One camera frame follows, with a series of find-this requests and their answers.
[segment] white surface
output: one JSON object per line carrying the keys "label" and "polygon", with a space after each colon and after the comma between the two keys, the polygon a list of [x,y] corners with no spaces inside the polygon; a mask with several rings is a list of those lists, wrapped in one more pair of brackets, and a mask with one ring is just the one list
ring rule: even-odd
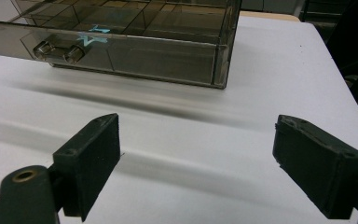
{"label": "white surface", "polygon": [[0,181],[50,166],[114,112],[126,154],[86,223],[348,223],[324,218],[272,156],[280,114],[358,149],[358,107],[311,25],[241,18],[224,91],[0,57]]}

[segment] clear plastic container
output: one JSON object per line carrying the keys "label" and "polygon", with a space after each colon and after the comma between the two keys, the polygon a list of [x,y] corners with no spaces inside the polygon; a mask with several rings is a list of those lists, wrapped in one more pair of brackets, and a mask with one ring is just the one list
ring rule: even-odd
{"label": "clear plastic container", "polygon": [[224,89],[241,0],[11,0],[5,7],[16,15],[0,20],[0,55]]}

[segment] transparent plastic box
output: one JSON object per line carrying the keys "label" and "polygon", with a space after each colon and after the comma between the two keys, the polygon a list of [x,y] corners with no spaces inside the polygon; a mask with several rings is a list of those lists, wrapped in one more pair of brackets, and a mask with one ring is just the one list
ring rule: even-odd
{"label": "transparent plastic box", "polygon": [[0,20],[0,55],[224,89],[241,0],[11,0],[5,6],[15,16]]}

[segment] white table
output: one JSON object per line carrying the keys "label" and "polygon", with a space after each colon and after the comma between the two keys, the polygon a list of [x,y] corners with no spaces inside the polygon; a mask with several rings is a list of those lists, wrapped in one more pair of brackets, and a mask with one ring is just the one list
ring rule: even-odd
{"label": "white table", "polygon": [[0,57],[0,181],[50,166],[91,119],[118,113],[125,155],[86,223],[348,223],[324,218],[272,156],[279,114],[358,149],[358,106],[317,31],[242,17],[234,48],[224,91]]}

